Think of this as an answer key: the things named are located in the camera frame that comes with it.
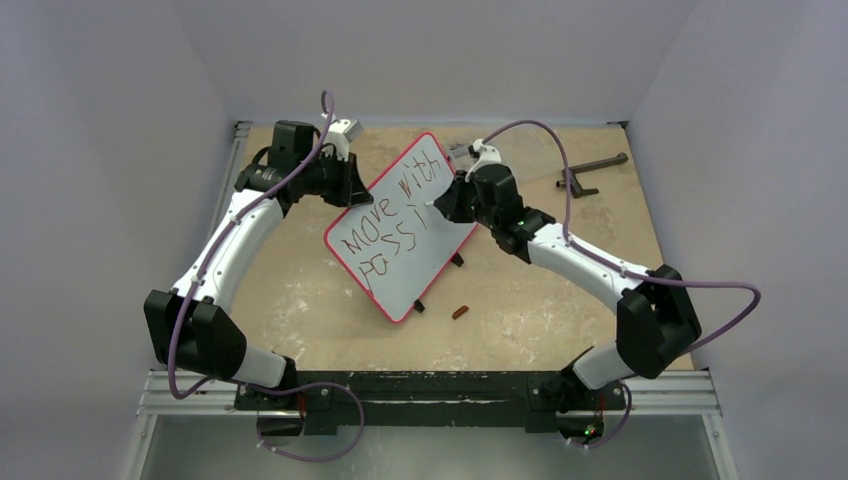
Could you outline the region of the red marker cap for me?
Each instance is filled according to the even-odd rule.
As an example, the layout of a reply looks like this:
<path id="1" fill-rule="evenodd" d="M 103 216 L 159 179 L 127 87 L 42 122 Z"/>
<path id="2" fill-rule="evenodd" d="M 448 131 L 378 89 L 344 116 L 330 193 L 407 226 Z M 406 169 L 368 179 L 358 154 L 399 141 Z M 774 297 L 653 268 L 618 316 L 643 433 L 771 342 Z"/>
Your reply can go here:
<path id="1" fill-rule="evenodd" d="M 463 306 L 459 307 L 458 309 L 456 309 L 456 310 L 452 313 L 451 318 L 452 318 L 453 320 L 457 320 L 457 319 L 459 319 L 461 316 L 465 315 L 468 311 L 469 311 L 469 307 L 468 307 L 467 305 L 463 305 Z"/>

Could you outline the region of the pink framed whiteboard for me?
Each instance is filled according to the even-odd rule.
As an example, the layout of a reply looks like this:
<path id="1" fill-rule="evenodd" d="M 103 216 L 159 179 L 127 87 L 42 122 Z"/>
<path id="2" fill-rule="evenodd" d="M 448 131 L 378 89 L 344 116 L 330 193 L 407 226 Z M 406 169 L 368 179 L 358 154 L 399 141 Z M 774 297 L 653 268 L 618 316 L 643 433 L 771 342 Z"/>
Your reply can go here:
<path id="1" fill-rule="evenodd" d="M 368 187 L 374 202 L 344 211 L 324 233 L 328 250 L 392 323 L 414 310 L 475 229 L 424 205 L 453 178 L 443 148 L 425 132 Z"/>

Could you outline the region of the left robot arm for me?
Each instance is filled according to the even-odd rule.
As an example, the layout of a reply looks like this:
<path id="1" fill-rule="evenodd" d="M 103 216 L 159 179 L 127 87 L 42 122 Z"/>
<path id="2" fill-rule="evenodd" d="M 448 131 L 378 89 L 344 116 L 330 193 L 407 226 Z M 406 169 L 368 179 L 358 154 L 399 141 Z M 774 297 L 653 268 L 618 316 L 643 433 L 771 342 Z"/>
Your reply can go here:
<path id="1" fill-rule="evenodd" d="M 170 289 L 152 290 L 145 299 L 154 354 L 170 374 L 184 369 L 253 384 L 275 409 L 295 402 L 294 361 L 251 345 L 230 313 L 265 240 L 302 197 L 340 208 L 372 203 L 350 150 L 361 131 L 358 121 L 336 117 L 323 130 L 300 121 L 275 124 L 270 145 L 237 176 L 224 217 L 201 254 Z"/>

